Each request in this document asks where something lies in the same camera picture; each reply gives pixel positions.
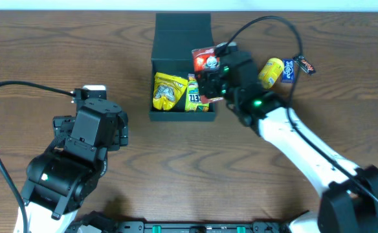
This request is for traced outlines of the yellow candy canister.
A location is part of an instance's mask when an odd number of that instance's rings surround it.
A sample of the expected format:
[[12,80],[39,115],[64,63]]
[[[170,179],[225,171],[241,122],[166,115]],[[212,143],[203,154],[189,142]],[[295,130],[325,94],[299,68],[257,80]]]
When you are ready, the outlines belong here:
[[284,63],[279,58],[270,58],[258,75],[262,86],[270,89],[284,71]]

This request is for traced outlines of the red Hello Panda box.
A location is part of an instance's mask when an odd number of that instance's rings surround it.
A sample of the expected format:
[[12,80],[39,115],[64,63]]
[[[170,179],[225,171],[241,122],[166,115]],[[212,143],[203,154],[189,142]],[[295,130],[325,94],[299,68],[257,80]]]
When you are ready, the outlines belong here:
[[221,96],[220,60],[215,55],[215,48],[194,49],[192,58],[201,102],[209,104],[220,101],[223,98]]

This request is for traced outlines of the green Pretz box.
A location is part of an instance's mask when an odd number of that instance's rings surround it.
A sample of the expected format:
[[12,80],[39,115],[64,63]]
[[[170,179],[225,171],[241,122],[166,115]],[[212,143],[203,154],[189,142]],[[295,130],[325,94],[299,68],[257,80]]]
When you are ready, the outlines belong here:
[[203,104],[199,94],[199,86],[194,74],[188,75],[188,85],[186,88],[186,112],[208,112],[209,104]]

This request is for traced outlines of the black gift box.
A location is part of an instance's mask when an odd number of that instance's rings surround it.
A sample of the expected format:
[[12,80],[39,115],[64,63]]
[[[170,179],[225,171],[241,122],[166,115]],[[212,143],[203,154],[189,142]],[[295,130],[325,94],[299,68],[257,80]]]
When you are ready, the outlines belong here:
[[[187,79],[194,73],[192,50],[211,47],[213,44],[209,13],[157,13],[151,75],[161,72]],[[152,121],[212,122],[216,118],[214,104],[209,105],[207,112],[187,112],[185,95],[169,111],[155,109],[151,99],[149,117]]]

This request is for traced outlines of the yellow snack pouch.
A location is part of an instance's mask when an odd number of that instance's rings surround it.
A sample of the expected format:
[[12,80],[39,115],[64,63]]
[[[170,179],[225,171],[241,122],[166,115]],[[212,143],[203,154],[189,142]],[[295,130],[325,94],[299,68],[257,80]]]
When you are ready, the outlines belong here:
[[181,99],[188,85],[188,80],[157,72],[154,77],[152,103],[155,109],[169,111]]

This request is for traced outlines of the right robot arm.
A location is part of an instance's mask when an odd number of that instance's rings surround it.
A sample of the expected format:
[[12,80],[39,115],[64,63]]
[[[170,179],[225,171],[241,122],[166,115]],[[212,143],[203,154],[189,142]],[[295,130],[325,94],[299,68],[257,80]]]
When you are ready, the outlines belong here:
[[287,232],[378,232],[378,169],[360,168],[319,139],[283,98],[264,89],[247,52],[192,51],[202,99],[223,98],[246,127],[278,148],[321,198],[317,213],[286,223]]

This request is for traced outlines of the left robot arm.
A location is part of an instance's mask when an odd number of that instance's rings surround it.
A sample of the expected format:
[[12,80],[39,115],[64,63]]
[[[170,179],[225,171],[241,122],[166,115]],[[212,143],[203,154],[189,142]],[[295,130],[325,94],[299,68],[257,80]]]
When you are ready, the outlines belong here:
[[128,144],[128,116],[109,100],[81,100],[52,125],[54,140],[27,166],[15,232],[65,232],[105,175],[108,153]]

